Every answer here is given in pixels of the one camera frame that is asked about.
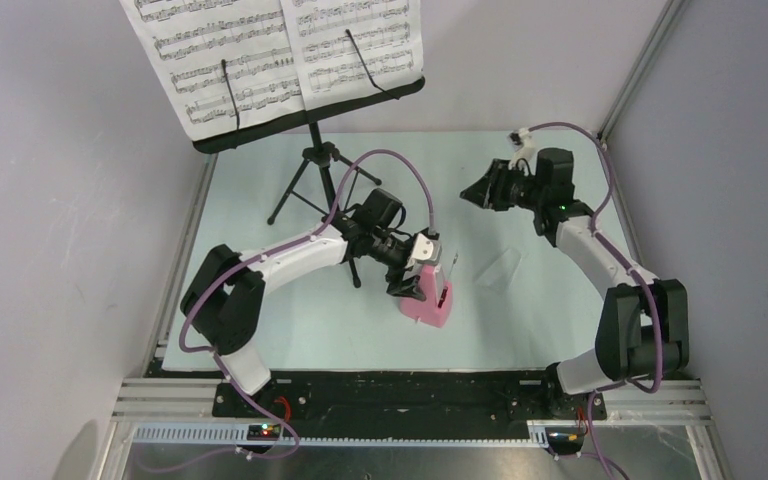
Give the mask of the pink metronome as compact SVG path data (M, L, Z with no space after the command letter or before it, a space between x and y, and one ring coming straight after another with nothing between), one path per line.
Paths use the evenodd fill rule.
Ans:
M443 328L454 303L453 285L444 267L439 262L421 263L415 277L424 298L401 298L398 302L400 313L418 323Z

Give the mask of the clear plastic metronome cover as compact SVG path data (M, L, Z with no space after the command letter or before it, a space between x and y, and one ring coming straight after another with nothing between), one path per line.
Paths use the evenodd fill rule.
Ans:
M507 248L485 266L475 283L482 288L505 292L512 285L521 262L522 253L518 249Z

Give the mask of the black perforated music stand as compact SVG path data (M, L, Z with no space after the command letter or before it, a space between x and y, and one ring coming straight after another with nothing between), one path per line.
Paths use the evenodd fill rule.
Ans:
M366 97L339 101L312 110L303 110L287 114L275 120L270 120L253 127L232 130L202 140L194 140L192 144L200 153L218 154L225 150L235 149L241 145L283 133L293 128L307 126L310 132L311 145L302 151L302 162L280 197L273 212L267 218L267 224L273 225L290 197L295 197L312 208L317 207L310 200L295 191L296 185L310 165L315 165L318 168L326 201L332 202L337 198L336 188L330 175L330 166L334 162L340 162L345 165L350 165L351 162L342 155L340 150L333 143L322 140L318 125L319 121L413 95L421 91L424 88L425 83L426 79L420 78L410 84L388 89L383 92L378 91Z

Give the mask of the white sheet music page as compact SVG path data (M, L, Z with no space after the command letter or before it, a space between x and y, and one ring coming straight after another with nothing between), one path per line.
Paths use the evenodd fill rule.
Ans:
M190 140L303 111L280 2L132 0L121 5Z
M283 1L281 7L308 110L393 93L423 77L419 1Z

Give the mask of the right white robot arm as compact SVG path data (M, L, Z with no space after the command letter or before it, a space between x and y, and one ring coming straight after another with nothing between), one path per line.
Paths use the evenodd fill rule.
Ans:
M655 393L665 374L689 361L685 286L659 278L620 251L598 226L595 211L576 199L573 173L571 151L543 148L534 168L495 159L460 193L482 209L530 211L536 234L569 257L603 300L593 348L547 369L549 384L540 400L556 418L576 410L584 393L622 384Z

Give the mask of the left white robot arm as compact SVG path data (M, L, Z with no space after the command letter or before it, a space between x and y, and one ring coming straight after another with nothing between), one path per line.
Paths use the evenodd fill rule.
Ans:
M270 369L254 344L264 298L303 276L361 257L386 266L387 292L393 297L429 298L419 268L440 253L439 235L427 227L404 238L392 227L401 201L376 188L361 203L342 211L333 206L323 222L282 244L242 257L225 244L205 256L180 301L185 324L179 347L190 353L187 333L206 341L219 369L239 391L238 404L252 416L264 416L276 403Z

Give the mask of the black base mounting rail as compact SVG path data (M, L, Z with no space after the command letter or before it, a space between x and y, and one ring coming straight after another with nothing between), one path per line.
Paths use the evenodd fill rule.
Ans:
M569 421L579 433L587 412L607 417L603 402L588 407L541 370L284 370L253 399L311 440L531 440L530 421Z

